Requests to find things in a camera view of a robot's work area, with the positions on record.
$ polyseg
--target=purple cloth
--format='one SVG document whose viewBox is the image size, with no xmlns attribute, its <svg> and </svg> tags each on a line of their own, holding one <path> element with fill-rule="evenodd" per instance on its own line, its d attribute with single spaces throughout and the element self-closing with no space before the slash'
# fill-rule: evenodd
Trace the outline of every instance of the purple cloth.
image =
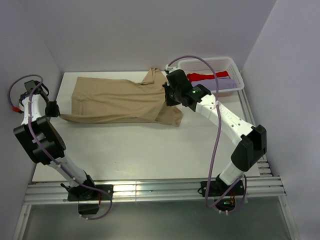
<svg viewBox="0 0 320 240">
<path fill-rule="evenodd" d="M 224 90 L 224 89 L 236 89 L 237 84 L 235 80 L 230 79 L 230 77 L 218 77 L 218 83 L 219 83 L 219 90 Z M 216 81 L 214 79 L 207 79 L 207 80 L 200 80 L 200 81 L 192 81 L 191 82 L 192 86 L 196 86 L 198 84 L 203 85 L 210 91 L 215 91 L 216 90 Z"/>
</svg>

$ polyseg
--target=red cloth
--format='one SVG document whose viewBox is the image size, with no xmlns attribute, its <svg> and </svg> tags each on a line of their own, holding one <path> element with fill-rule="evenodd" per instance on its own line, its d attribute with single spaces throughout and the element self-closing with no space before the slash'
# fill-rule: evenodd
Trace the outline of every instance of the red cloth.
<svg viewBox="0 0 320 240">
<path fill-rule="evenodd" d="M 216 76 L 218 78 L 230 77 L 227 71 L 217 72 Z M 207 79 L 215 79 L 215 76 L 213 74 L 206 75 L 206 74 L 198 74 L 198 73 L 188 73 L 186 77 L 189 79 L 190 82 L 196 82 L 196 81 L 207 80 Z"/>
</svg>

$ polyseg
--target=cable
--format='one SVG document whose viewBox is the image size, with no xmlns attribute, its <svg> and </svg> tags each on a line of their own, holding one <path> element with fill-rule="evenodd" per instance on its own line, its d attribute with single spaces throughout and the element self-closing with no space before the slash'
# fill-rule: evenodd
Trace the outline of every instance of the cable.
<svg viewBox="0 0 320 240">
<path fill-rule="evenodd" d="M 29 131 L 30 131 L 30 133 L 31 133 L 34 141 L 35 141 L 36 144 L 40 147 L 40 149 L 44 152 L 44 154 L 45 154 L 51 161 L 53 161 L 55 164 L 57 164 L 58 166 L 60 166 L 61 169 L 62 169 L 71 179 L 73 179 L 78 185 L 80 185 L 80 186 L 83 187 L 83 188 L 86 188 L 86 189 L 89 189 L 89 190 L 93 190 L 93 191 L 97 191 L 97 192 L 99 192 L 99 193 L 101 193 L 101 194 L 105 194 L 105 195 L 109 196 L 109 198 L 110 198 L 110 205 L 109 205 L 108 210 L 107 210 L 104 214 L 102 214 L 101 216 L 97 216 L 97 217 L 87 217 L 87 216 L 85 216 L 85 215 L 81 215 L 81 217 L 84 218 L 84 219 L 86 219 L 86 220 L 98 220 L 98 219 L 103 218 L 104 216 L 106 216 L 106 215 L 110 212 L 110 210 L 111 210 L 111 208 L 112 208 L 112 198 L 111 198 L 111 196 L 110 196 L 106 191 L 103 191 L 103 190 L 98 189 L 98 188 L 95 188 L 95 187 L 90 187 L 90 186 L 84 185 L 84 184 L 82 184 L 81 182 L 79 182 L 79 181 L 71 174 L 71 172 L 69 172 L 68 169 L 66 169 L 59 161 L 57 161 L 56 159 L 54 159 L 54 158 L 51 156 L 51 154 L 46 150 L 46 148 L 43 146 L 43 144 L 38 140 L 38 138 L 37 138 L 34 130 L 32 129 L 32 124 L 31 124 L 31 123 L 32 123 L 32 115 L 31 115 L 31 113 L 32 113 L 32 97 L 33 97 L 36 89 L 39 88 L 39 87 L 43 84 L 44 79 L 43 79 L 40 75 L 30 74 L 30 75 L 26 75 L 26 76 L 20 77 L 19 79 L 17 79 L 16 81 L 14 81 L 14 82 L 12 83 L 12 85 L 10 86 L 10 88 L 9 88 L 9 90 L 8 90 L 8 93 L 7 93 L 9 104 L 14 107 L 14 105 L 13 105 L 13 103 L 12 103 L 12 101 L 11 101 L 11 97 L 10 97 L 11 90 L 12 90 L 13 86 L 14 86 L 17 82 L 19 82 L 20 80 L 25 79 L 25 78 L 27 78 L 27 77 L 39 77 L 39 78 L 40 78 L 40 82 L 35 86 L 34 89 L 32 89 L 32 91 L 31 91 L 31 93 L 30 93 L 30 95 L 29 95 L 29 100 L 28 100 L 28 113 L 29 113 L 29 116 L 28 116 L 28 128 L 29 128 Z"/>
<path fill-rule="evenodd" d="M 185 58 L 198 59 L 201 62 L 203 62 L 205 65 L 207 65 L 207 67 L 211 70 L 211 72 L 213 73 L 213 76 L 214 76 L 214 80 L 215 80 L 216 94 L 214 96 L 215 96 L 215 101 L 217 102 L 218 101 L 218 95 L 219 95 L 219 83 L 218 83 L 217 74 L 216 74 L 215 70 L 210 66 L 210 64 L 207 63 L 205 60 L 203 60 L 202 58 L 200 58 L 198 56 L 185 55 L 185 56 L 181 56 L 181 57 L 178 57 L 178 58 L 174 59 L 172 62 L 170 62 L 168 64 L 168 66 L 171 66 L 174 62 L 176 62 L 176 61 L 178 61 L 180 59 L 185 59 Z M 238 206 L 236 206 L 233 210 L 229 211 L 229 213 L 232 213 L 234 210 L 236 210 L 243 203 L 243 201 L 244 201 L 244 199 L 246 197 L 246 193 L 247 193 L 247 177 L 246 177 L 246 175 L 238 177 L 238 179 L 224 192 L 224 194 L 222 194 L 216 201 L 214 201 L 213 204 L 209 205 L 209 189 L 210 189 L 211 177 L 212 177 L 212 172 L 213 172 L 213 168 L 214 168 L 216 153 L 217 153 L 217 149 L 218 149 L 218 143 L 219 143 L 219 139 L 220 139 L 220 135 L 221 135 L 221 127 L 222 127 L 222 119 L 221 119 L 221 113 L 220 113 L 219 104 L 216 105 L 216 112 L 217 112 L 217 115 L 218 115 L 218 132 L 216 134 L 215 143 L 214 143 L 214 147 L 213 147 L 213 152 L 212 152 L 212 157 L 211 157 L 211 162 L 210 162 L 210 167 L 209 167 L 208 180 L 207 180 L 207 183 L 206 183 L 204 200 L 205 200 L 205 206 L 207 208 L 209 208 L 209 209 L 214 208 L 215 210 L 219 211 L 219 209 L 217 209 L 216 205 L 241 180 L 241 178 L 244 177 L 244 182 L 245 182 L 244 194 L 243 194 L 241 202 L 238 204 Z"/>
</svg>

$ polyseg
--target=metal frame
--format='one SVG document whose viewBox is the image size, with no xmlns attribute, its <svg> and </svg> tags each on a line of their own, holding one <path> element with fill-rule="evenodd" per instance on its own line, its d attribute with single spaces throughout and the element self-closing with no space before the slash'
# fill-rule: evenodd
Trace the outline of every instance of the metal frame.
<svg viewBox="0 0 320 240">
<path fill-rule="evenodd" d="M 238 91 L 238 95 L 245 120 L 255 125 L 245 91 Z M 297 226 L 287 203 L 286 192 L 281 178 L 272 175 L 266 156 L 263 156 L 257 164 L 260 177 L 248 177 L 247 196 L 249 198 L 279 197 L 290 236 L 294 240 L 299 240 Z M 206 181 L 206 179 L 98 181 L 96 183 L 114 185 L 112 199 L 114 202 L 151 202 L 201 200 L 203 197 L 197 192 L 201 181 Z M 22 239 L 32 205 L 78 204 L 78 202 L 68 202 L 67 198 L 68 193 L 60 186 L 60 182 L 29 184 L 13 239 Z"/>
</svg>

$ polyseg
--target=gray floor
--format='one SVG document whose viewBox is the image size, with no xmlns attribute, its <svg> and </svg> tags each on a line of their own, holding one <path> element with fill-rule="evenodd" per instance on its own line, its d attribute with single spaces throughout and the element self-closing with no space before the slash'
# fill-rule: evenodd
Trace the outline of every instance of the gray floor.
<svg viewBox="0 0 320 240">
<path fill-rule="evenodd" d="M 80 219 L 76 205 L 36 205 L 24 240 L 288 240 L 277 197 L 249 198 L 229 216 L 204 201 L 116 203 L 95 221 Z"/>
</svg>

